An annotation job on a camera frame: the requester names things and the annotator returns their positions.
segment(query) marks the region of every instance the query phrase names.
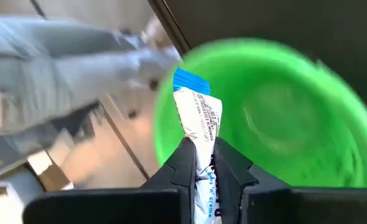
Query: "person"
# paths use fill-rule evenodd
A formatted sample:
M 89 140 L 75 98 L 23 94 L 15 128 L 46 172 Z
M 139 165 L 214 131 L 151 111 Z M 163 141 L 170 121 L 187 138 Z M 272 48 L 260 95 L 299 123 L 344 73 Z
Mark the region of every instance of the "person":
M 142 35 L 72 21 L 0 17 L 0 135 L 24 131 L 142 85 L 179 60 L 155 18 Z

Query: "white packaging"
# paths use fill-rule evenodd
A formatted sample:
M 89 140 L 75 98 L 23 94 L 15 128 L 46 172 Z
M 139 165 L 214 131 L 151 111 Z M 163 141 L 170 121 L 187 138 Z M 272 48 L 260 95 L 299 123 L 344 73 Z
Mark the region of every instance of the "white packaging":
M 220 128 L 222 102 L 186 87 L 174 91 L 174 100 L 185 135 L 196 146 L 194 222 L 215 223 L 216 175 L 210 162 Z

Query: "green plastic bowl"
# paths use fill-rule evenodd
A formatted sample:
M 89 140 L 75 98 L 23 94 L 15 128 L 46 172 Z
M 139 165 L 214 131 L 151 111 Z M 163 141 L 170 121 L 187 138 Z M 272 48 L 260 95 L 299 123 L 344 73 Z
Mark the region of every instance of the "green plastic bowl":
M 255 164 L 294 186 L 367 187 L 367 109 L 323 64 L 254 39 L 205 44 L 183 61 L 223 103 L 220 137 Z M 173 73 L 154 115 L 159 164 L 184 137 Z

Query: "green bowl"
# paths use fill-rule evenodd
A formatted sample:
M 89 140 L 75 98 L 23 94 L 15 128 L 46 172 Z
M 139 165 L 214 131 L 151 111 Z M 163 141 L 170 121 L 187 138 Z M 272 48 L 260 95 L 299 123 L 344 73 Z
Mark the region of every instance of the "green bowl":
M 220 137 L 294 186 L 367 187 L 367 109 L 322 63 L 256 39 L 220 40 L 178 67 L 210 82 L 223 103 Z M 161 85 L 154 145 L 163 164 L 184 137 L 172 94 Z

